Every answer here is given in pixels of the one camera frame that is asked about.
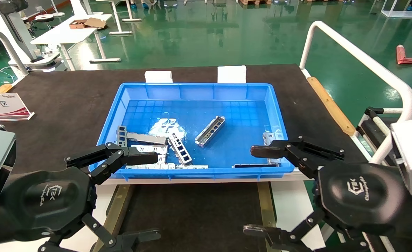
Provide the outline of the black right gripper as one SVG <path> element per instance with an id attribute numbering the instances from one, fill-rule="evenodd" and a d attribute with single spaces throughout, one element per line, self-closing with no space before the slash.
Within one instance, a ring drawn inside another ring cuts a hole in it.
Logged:
<path id="1" fill-rule="evenodd" d="M 262 237 L 272 249 L 280 251 L 364 251 L 361 239 L 316 250 L 307 247 L 302 238 L 324 220 L 348 234 L 364 232 L 412 239 L 412 195 L 397 168 L 345 163 L 341 161 L 345 158 L 345 150 L 307 137 L 295 141 L 275 139 L 267 146 L 253 145 L 251 155 L 266 159 L 286 158 L 309 179 L 318 178 L 318 206 L 321 209 L 313 211 L 291 232 L 249 224 L 244 225 L 245 235 Z"/>

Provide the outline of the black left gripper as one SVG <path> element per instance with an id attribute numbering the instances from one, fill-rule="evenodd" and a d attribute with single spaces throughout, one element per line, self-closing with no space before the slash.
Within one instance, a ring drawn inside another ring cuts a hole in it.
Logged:
<path id="1" fill-rule="evenodd" d="M 84 225 L 103 243 L 99 252 L 134 252 L 140 243 L 160 239 L 158 229 L 114 237 L 91 215 L 97 199 L 95 184 L 101 185 L 123 166 L 158 160 L 156 152 L 107 142 L 66 157 L 65 170 L 10 175 L 0 193 L 0 244 L 51 236 L 38 252 L 73 252 L 60 243 Z M 102 163 L 90 176 L 79 170 L 98 162 Z"/>

